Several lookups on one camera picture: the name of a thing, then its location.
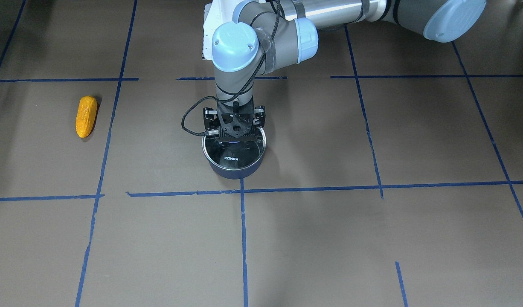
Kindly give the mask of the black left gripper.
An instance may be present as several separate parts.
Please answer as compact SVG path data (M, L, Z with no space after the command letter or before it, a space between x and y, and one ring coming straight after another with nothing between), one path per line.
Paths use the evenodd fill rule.
M210 119L210 116L216 116L219 113L248 113L253 118L253 124L257 128L263 128L265 124L266 114L265 114L265 107L257 106L255 107L253 105L253 102L250 101L244 105L239 105L237 101L233 102L231 106L228 106L223 103L217 103L217 108L212 109L210 107L205 107L203 109L203 121L204 121L204 128L205 133L214 133L208 131L208 122Z

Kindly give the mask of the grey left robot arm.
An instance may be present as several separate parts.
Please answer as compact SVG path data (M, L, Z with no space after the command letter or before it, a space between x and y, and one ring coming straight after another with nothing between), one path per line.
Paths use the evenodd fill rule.
M253 82L316 54L318 32L384 20L447 43L479 19L485 0L213 0L204 8L203 58L215 68L217 110L201 136L241 138L264 125Z

